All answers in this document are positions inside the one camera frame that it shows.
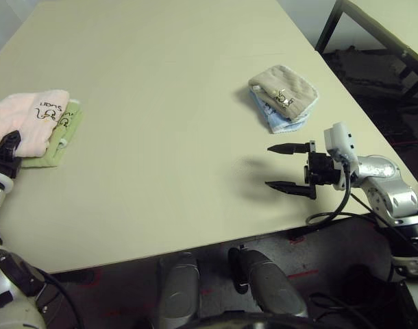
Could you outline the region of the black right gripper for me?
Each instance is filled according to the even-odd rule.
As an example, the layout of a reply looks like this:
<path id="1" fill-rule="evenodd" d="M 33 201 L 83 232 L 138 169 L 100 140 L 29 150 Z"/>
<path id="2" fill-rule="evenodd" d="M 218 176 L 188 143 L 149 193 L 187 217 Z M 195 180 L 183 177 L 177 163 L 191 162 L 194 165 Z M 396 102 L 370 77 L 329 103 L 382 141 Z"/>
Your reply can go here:
<path id="1" fill-rule="evenodd" d="M 339 184 L 341 170 L 335 168 L 333 159 L 325 153 L 317 153 L 315 142 L 308 143 L 283 143 L 267 148 L 278 154 L 308 154 L 307 165 L 304 166 L 304 182 L 307 186 L 300 186 L 294 182 L 272 181 L 265 184 L 279 192 L 289 195 L 299 195 L 316 199 L 316 185 Z"/>

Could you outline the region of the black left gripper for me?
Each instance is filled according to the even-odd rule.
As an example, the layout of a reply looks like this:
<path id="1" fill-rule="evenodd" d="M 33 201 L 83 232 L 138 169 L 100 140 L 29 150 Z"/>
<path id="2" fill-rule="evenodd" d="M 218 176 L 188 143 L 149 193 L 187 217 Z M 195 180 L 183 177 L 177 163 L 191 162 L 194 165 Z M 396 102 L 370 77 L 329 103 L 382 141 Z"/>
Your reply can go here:
<path id="1" fill-rule="evenodd" d="M 21 135 L 18 130 L 6 134 L 0 142 L 0 173 L 15 179 L 21 168 L 22 159 L 15 156 L 20 145 Z"/>

